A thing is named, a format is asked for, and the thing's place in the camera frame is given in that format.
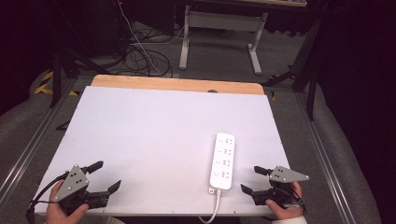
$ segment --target stand leg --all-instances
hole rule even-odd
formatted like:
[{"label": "stand leg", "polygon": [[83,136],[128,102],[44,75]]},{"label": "stand leg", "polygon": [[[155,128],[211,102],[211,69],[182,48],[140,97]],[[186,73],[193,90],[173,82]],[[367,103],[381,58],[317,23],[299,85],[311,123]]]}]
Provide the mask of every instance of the stand leg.
[{"label": "stand leg", "polygon": [[315,101],[315,92],[317,89],[317,82],[318,82],[318,69],[315,70],[314,75],[311,77],[311,81],[309,82],[308,99],[306,102],[306,112],[311,120],[314,120],[314,101]]},{"label": "stand leg", "polygon": [[184,13],[183,45],[181,47],[180,64],[178,66],[181,70],[185,70],[187,68],[187,57],[189,56],[189,15],[190,6],[186,6]]},{"label": "stand leg", "polygon": [[71,77],[71,78],[78,77],[78,70],[74,69],[75,66],[72,66],[72,63],[75,60],[85,63],[85,65],[89,66],[92,70],[98,72],[98,74],[113,75],[112,73],[108,72],[106,69],[82,57],[81,55],[79,55],[78,53],[74,52],[71,49],[57,50],[53,55],[53,94],[52,94],[52,102],[49,107],[53,108],[58,103],[59,99],[61,99],[62,67],[64,67],[67,77]]},{"label": "stand leg", "polygon": [[273,86],[276,83],[281,82],[281,81],[285,80],[286,78],[289,78],[292,76],[297,77],[297,79],[296,79],[296,81],[294,81],[293,85],[295,85],[296,83],[299,82],[299,80],[300,80],[299,76],[303,72],[303,70],[306,68],[306,62],[307,62],[308,56],[311,54],[311,49],[312,49],[315,39],[317,37],[320,22],[321,22],[321,19],[316,19],[314,24],[312,25],[312,27],[309,29],[309,32],[305,37],[304,43],[301,46],[301,48],[294,60],[293,65],[290,68],[290,71],[280,75],[276,79],[272,79],[272,80],[262,83],[263,86],[266,86],[266,87]]},{"label": "stand leg", "polygon": [[259,45],[260,38],[262,37],[262,29],[264,28],[265,21],[267,20],[267,15],[268,15],[267,13],[262,13],[262,20],[258,25],[253,45],[252,44],[247,45],[248,52],[250,55],[250,60],[253,64],[254,74],[256,75],[262,74],[262,69],[260,68],[259,59],[257,58],[256,48]]},{"label": "stand leg", "polygon": [[52,102],[50,103],[49,108],[53,108],[61,99],[61,52],[57,50],[53,54],[53,80],[52,80]]}]

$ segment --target white table surface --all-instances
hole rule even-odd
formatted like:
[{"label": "white table surface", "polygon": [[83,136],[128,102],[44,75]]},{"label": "white table surface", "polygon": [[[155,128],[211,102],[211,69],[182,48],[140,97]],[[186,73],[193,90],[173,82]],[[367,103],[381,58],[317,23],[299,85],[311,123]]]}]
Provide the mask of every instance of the white table surface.
[{"label": "white table surface", "polygon": [[[38,192],[74,164],[103,168],[87,175],[89,192],[121,180],[107,216],[211,215],[208,193],[217,133],[235,136],[233,184],[222,192],[219,216],[267,216],[240,184],[269,189],[253,166],[289,168],[267,96],[87,87]],[[41,200],[47,200],[50,191]],[[46,213],[40,203],[35,212]]]}]

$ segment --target table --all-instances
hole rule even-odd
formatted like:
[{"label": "table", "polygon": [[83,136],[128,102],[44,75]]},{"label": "table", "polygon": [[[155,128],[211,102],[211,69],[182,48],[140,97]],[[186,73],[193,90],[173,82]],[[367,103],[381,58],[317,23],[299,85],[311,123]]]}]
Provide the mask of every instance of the table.
[{"label": "table", "polygon": [[[87,87],[46,172],[46,183],[74,164],[104,167],[87,175],[89,192],[122,180],[97,216],[210,216],[208,183],[216,133],[235,135],[233,185],[219,216],[270,216],[240,189],[269,189],[253,166],[289,167],[268,98],[253,83],[97,76]],[[36,212],[46,213],[46,204]]]},{"label": "table", "polygon": [[[235,1],[209,1],[209,2],[220,2],[224,4],[229,2],[232,4]],[[242,3],[255,3],[271,6],[282,6],[282,7],[305,7],[306,2],[292,2],[282,0],[244,0],[236,1]],[[262,36],[262,29],[267,18],[268,13],[263,12],[261,17],[249,17],[249,16],[236,16],[236,15],[224,15],[219,13],[206,13],[190,11],[191,6],[186,5],[185,18],[184,18],[184,37],[183,45],[181,49],[180,64],[179,68],[184,70],[187,68],[187,58],[189,54],[189,29],[190,27],[201,27],[201,28],[212,28],[212,29],[225,29],[225,30],[236,30],[255,32],[256,35],[253,40],[253,44],[248,44],[247,49],[250,56],[250,60],[253,65],[254,73],[260,75],[262,69],[260,67],[259,60],[257,58],[256,49]]]}]

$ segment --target power strip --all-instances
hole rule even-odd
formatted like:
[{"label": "power strip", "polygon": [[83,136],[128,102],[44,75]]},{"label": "power strip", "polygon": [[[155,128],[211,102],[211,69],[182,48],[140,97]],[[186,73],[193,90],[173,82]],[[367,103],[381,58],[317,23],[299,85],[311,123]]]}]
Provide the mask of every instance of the power strip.
[{"label": "power strip", "polygon": [[218,133],[210,173],[210,193],[214,193],[216,189],[231,188],[234,150],[235,137],[228,133]]}]

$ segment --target human hand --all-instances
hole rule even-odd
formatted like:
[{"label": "human hand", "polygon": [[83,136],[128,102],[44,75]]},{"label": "human hand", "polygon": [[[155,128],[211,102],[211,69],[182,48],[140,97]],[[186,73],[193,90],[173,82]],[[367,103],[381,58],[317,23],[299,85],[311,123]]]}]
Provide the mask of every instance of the human hand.
[{"label": "human hand", "polygon": [[[53,202],[64,181],[60,180],[50,191],[49,201]],[[87,204],[82,204],[76,211],[68,217],[58,203],[49,203],[47,207],[47,224],[77,224],[88,210]]]},{"label": "human hand", "polygon": [[[303,190],[298,182],[292,182],[291,183],[294,188],[294,196],[297,198],[302,198],[303,197]],[[303,208],[300,207],[289,207],[286,209],[281,208],[276,202],[272,201],[271,199],[268,199],[265,201],[265,204],[274,212],[276,217],[279,220],[284,220],[284,219],[289,219],[289,218],[294,218],[294,217],[301,217],[303,215]]]}]

